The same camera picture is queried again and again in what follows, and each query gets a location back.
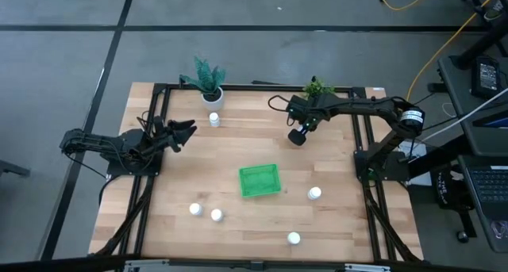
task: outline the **wooden table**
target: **wooden table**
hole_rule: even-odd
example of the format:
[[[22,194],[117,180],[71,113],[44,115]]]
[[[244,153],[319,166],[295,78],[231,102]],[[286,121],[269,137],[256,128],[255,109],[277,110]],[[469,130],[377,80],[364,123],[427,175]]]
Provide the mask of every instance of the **wooden table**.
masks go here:
[[[120,132],[138,128],[136,117],[148,109],[153,83],[135,82],[130,90]],[[384,97],[384,89],[367,88],[368,96]],[[331,262],[371,262],[371,244],[364,197],[355,178],[352,153],[355,141],[349,115],[321,122],[307,142],[294,146],[287,115],[269,109],[275,94],[293,93],[226,91],[219,112],[221,127],[212,128],[209,112],[198,91],[172,90],[168,119],[195,119],[196,133],[178,154],[166,150],[156,177],[145,230],[142,256],[185,259],[263,259]],[[281,101],[274,105],[285,108]],[[372,118],[375,139],[390,128]],[[361,126],[366,143],[364,126]],[[276,163],[282,191],[276,195],[242,198],[238,169]],[[105,190],[90,252],[100,249],[125,218],[133,177],[121,177]],[[422,257],[408,193],[396,182],[384,182],[389,216],[394,229],[418,257]],[[321,187],[321,198],[306,194]],[[204,206],[201,217],[189,205]],[[210,218],[221,209],[221,223]],[[137,225],[131,231],[129,251]],[[298,232],[299,245],[287,244],[287,234]],[[382,254],[383,231],[378,226]]]

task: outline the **green plastic tray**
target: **green plastic tray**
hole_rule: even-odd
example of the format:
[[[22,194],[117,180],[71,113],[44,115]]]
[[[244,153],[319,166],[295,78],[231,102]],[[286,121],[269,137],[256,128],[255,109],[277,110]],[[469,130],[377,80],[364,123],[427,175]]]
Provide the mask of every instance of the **green plastic tray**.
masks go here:
[[[277,165],[262,165],[240,169],[242,197],[257,197],[280,192]]]

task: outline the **white pot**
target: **white pot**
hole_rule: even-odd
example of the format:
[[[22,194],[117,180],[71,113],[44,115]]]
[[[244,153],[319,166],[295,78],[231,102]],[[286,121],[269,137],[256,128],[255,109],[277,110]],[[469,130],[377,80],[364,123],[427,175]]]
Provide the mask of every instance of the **white pot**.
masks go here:
[[[205,105],[206,109],[209,111],[218,111],[219,109],[222,109],[222,106],[224,105],[224,91],[221,87],[219,87],[219,90],[221,91],[221,97],[216,100],[215,102],[208,102],[203,95],[201,95],[201,99],[203,100],[203,105]]]

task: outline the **leafy plant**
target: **leafy plant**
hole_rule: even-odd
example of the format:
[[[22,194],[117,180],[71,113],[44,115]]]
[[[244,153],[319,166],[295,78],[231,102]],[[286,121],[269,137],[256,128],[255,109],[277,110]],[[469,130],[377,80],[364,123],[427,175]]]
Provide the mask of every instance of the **leafy plant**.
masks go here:
[[[333,94],[335,90],[331,86],[325,85],[322,79],[312,77],[312,81],[303,88],[305,98],[314,98],[319,94]]]
[[[219,69],[218,66],[210,71],[210,65],[204,60],[200,60],[198,57],[194,57],[194,64],[196,65],[196,72],[198,73],[198,79],[193,79],[185,75],[180,75],[180,79],[193,86],[196,86],[203,95],[215,95],[219,89],[219,86],[224,82],[225,70]]]

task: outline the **chair wheel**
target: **chair wheel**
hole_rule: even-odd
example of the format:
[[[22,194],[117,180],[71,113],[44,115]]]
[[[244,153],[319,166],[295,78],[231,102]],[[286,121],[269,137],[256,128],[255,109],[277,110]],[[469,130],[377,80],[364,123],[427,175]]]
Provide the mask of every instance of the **chair wheel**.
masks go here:
[[[456,236],[457,236],[457,240],[459,240],[460,243],[468,243],[469,242],[469,236],[466,234],[466,232],[457,232]]]

